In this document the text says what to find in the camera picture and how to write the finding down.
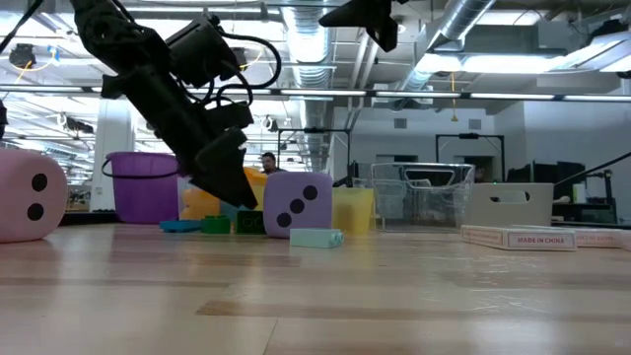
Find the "table surface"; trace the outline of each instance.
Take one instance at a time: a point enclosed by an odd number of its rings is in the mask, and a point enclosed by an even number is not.
[[[156,227],[0,245],[3,354],[631,354],[631,252]]]

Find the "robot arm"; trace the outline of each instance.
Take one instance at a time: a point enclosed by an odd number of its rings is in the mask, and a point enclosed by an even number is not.
[[[211,98],[216,77],[243,79],[237,57],[222,38],[234,35],[225,34],[218,19],[202,14],[164,41],[136,24],[117,0],[70,2],[82,43],[118,74],[104,76],[102,96],[126,96],[173,150],[180,173],[191,176],[193,184],[233,205],[255,207],[243,169],[245,150],[239,149],[246,141],[241,129],[252,123],[249,108],[246,103],[222,106],[221,100],[228,99]],[[275,75],[265,84],[237,87],[262,88],[276,81],[280,55],[267,46],[278,61]],[[211,89],[199,100],[183,83]],[[205,108],[213,100],[217,106]]]

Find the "pink foam die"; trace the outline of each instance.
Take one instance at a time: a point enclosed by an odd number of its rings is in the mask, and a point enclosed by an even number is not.
[[[66,175],[52,159],[0,149],[0,243],[50,234],[66,209]]]

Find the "ceiling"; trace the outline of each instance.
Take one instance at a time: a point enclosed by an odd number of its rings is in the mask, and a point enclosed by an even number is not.
[[[200,6],[208,5],[213,9],[221,11],[233,11],[243,6],[252,7],[251,2],[239,4],[230,1],[207,1],[200,4],[199,1],[140,1],[123,0],[126,7],[133,10],[131,14],[136,17],[137,23],[155,29],[162,38],[167,38],[186,26],[192,20]],[[24,85],[76,85],[95,86],[101,85],[103,74],[113,75],[114,73],[101,64],[83,47],[78,37],[75,35],[73,14],[69,11],[68,1],[56,0],[56,8],[50,13],[44,12],[35,15],[27,21],[18,31],[18,35],[9,48],[13,48],[17,43],[30,43],[35,46],[34,54],[37,65],[34,72],[23,73],[20,68],[14,67],[8,60],[8,52],[0,55],[0,84],[20,83]],[[265,1],[268,10],[289,5],[313,5],[322,4],[318,1],[300,0],[268,0]],[[328,1],[326,6],[338,6],[344,1]],[[409,1],[405,5],[393,4],[392,17],[399,21],[398,46],[395,50],[385,53],[377,51],[374,61],[370,61],[367,53],[362,58],[362,69],[370,68],[366,77],[366,86],[371,88],[375,84],[391,84],[402,80],[407,73],[416,65],[415,42],[421,24],[430,23],[439,19],[443,15],[446,1]],[[616,12],[625,14],[628,10],[628,0],[623,1],[501,1],[498,0],[493,8],[487,12],[478,22],[480,26],[503,26],[503,28],[534,28],[546,25],[547,23],[560,24],[565,28],[564,36],[573,40],[585,40],[584,31],[590,30],[587,24],[584,28],[572,28],[567,25],[568,21],[576,19],[590,19],[599,14]],[[8,33],[22,16],[24,0],[5,0],[0,4],[0,34]],[[231,21],[230,16],[224,17],[222,26],[228,33],[261,36],[269,40],[281,53],[284,67],[280,79],[276,86],[281,88],[294,87],[293,67],[289,48],[286,42],[286,30],[283,24],[277,22],[261,21]],[[360,49],[361,31],[358,29],[335,29],[330,32],[332,53],[325,63],[319,67],[325,67],[332,72],[332,88],[349,88],[355,61]],[[505,45],[500,37],[490,37],[491,48]],[[253,42],[237,42],[229,40],[232,47],[241,46],[245,48],[245,54],[250,65],[244,72],[245,77],[251,82],[262,82],[271,75],[272,59],[268,50],[261,51],[261,47]],[[51,59],[50,47],[55,47],[59,51],[59,59]],[[571,85],[564,86],[562,83],[568,78]],[[619,84],[615,74],[607,73],[568,73],[568,74],[544,74],[544,75],[518,75],[518,74],[481,74],[470,72],[456,72],[452,75],[433,75],[428,85],[435,91],[473,91],[491,93],[557,93],[559,91],[568,93],[608,93],[614,90]],[[99,98],[77,96],[46,96],[38,94],[11,94],[5,99],[5,105],[10,112],[10,135],[25,135],[52,137],[51,140],[37,140],[49,146],[68,149],[81,154],[90,155],[94,149],[94,135],[79,135],[81,140],[73,140],[77,134],[64,130],[58,124],[60,113],[72,116],[87,124],[97,126],[99,115]],[[472,109],[473,116],[490,115],[501,110],[506,103],[490,101],[463,101],[457,104],[461,109]],[[432,110],[424,113],[407,112],[404,115],[414,116],[417,114],[428,115],[435,111],[449,111],[453,107],[451,100],[434,100],[430,107]],[[301,127],[300,103],[297,101],[257,101],[250,108],[255,116],[256,123],[245,130],[246,135],[252,141],[258,141],[257,147],[250,146],[248,151],[251,155],[247,157],[247,162],[252,165],[257,164],[256,154],[259,151],[276,150],[274,143],[277,135],[271,133],[263,127],[261,121],[266,117],[276,119],[280,127]],[[343,110],[336,109],[335,124],[343,124],[346,114]],[[379,117],[386,114],[375,108],[365,109],[360,116],[355,128],[355,133],[379,132],[383,122],[379,122]],[[138,120],[138,131],[136,134],[139,141],[138,149],[146,151],[169,151],[164,143],[159,142],[153,133],[146,129],[144,119],[135,112]],[[303,139],[300,134],[293,138],[298,138],[297,144],[290,144],[287,157],[294,157],[299,161],[299,151],[303,148],[300,144]],[[295,168],[300,170],[304,166],[298,163]]]

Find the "light blue block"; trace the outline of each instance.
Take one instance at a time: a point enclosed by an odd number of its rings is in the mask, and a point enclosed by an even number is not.
[[[292,229],[289,235],[291,247],[335,248],[344,243],[340,230]]]

